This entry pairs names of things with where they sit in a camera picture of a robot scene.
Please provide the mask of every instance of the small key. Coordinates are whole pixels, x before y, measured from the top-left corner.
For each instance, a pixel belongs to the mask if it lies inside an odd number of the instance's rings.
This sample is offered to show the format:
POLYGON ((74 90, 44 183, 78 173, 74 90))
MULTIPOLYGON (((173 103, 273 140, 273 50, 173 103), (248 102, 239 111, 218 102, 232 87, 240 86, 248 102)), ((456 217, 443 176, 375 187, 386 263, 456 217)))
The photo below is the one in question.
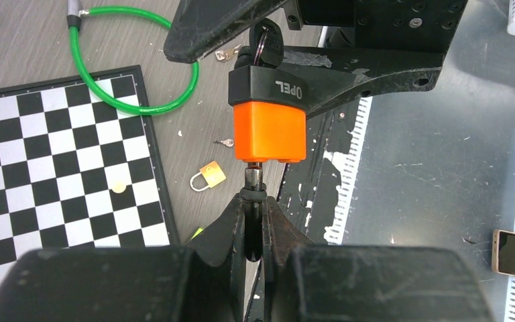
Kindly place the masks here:
POLYGON ((222 141, 214 141, 214 143, 223 144, 227 146, 228 148, 232 148, 234 146, 234 140, 232 139, 226 139, 222 141))
POLYGON ((214 53, 214 55, 219 62, 227 62, 228 60, 234 58, 234 56, 238 55, 240 48, 241 45, 238 45, 232 49, 218 50, 214 53))

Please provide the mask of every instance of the yellow object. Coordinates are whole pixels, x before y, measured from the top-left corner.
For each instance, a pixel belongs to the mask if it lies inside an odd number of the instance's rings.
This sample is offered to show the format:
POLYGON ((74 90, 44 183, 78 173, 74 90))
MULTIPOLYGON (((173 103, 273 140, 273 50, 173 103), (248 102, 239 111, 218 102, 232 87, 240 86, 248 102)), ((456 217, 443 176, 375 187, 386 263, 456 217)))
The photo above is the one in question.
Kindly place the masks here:
POLYGON ((213 161, 207 164, 206 166, 203 166, 199 173, 195 174, 194 176, 192 176, 192 178, 190 178, 190 187, 196 192, 201 192, 208 188, 214 188, 224 180, 226 180, 226 174, 224 174, 222 169, 220 169, 218 163, 216 161, 213 161), (203 176, 208 185, 202 189, 197 189, 194 187, 193 181, 196 177, 200 175, 203 176))
POLYGON ((196 230, 196 233, 194 233, 194 235, 192 235, 192 237, 191 237, 190 239, 192 239, 192 238, 194 238, 194 237, 198 236, 200 233, 202 233, 202 232, 203 232, 203 230, 204 230, 204 228, 199 227, 199 228, 196 230))
POLYGON ((113 188, 111 188, 111 190, 114 192, 114 193, 123 193, 125 191, 125 189, 127 188, 127 185, 125 185, 125 183, 121 182, 121 181, 117 181, 114 185, 113 185, 113 188))

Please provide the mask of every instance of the screw hole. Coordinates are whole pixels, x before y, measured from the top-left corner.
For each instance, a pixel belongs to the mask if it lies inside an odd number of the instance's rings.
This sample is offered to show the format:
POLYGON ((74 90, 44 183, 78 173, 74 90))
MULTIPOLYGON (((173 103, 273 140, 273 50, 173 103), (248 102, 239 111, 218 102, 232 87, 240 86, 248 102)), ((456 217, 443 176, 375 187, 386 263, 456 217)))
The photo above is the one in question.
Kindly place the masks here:
POLYGON ((429 84, 429 79, 427 78, 420 78, 414 82, 414 85, 416 86, 425 86, 429 84))

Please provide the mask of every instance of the key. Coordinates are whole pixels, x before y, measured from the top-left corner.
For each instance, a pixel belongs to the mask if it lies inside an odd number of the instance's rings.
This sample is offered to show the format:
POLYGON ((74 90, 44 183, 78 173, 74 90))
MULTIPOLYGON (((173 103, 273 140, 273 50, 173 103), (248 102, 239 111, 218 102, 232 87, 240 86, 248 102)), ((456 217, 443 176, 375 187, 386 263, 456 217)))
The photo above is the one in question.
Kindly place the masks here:
POLYGON ((228 148, 232 148, 234 146, 234 140, 232 139, 226 139, 222 141, 214 141, 214 143, 223 144, 227 146, 228 148))
POLYGON ((254 65, 277 68, 283 62, 281 28, 265 18, 249 29, 249 47, 255 53, 254 65))
POLYGON ((241 45, 238 45, 232 49, 218 50, 214 53, 214 55, 219 62, 227 62, 228 60, 234 58, 234 56, 238 55, 240 48, 241 45))

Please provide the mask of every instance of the metal screw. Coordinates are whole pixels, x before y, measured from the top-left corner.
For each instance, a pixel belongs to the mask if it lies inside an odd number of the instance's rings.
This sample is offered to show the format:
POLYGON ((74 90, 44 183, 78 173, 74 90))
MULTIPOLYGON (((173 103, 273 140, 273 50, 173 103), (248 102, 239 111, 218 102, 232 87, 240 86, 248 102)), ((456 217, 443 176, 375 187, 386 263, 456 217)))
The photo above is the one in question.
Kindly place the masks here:
POLYGON ((453 2, 449 5, 449 12, 454 13, 463 8, 463 4, 460 2, 453 2))
POLYGON ((412 28, 419 28, 421 24, 423 23, 423 20, 421 18, 414 18, 410 20, 410 27, 412 28))
POLYGON ((362 17, 362 18, 358 19, 358 24, 359 25, 367 25, 368 24, 368 18, 367 17, 362 17))
POLYGON ((427 8, 427 3, 425 3, 425 1, 419 1, 414 3, 412 10, 415 12, 421 12, 424 11, 425 8, 427 8))
POLYGON ((455 24, 455 20, 447 20, 441 24, 441 27, 443 27, 443 29, 449 30, 455 27, 455 24))

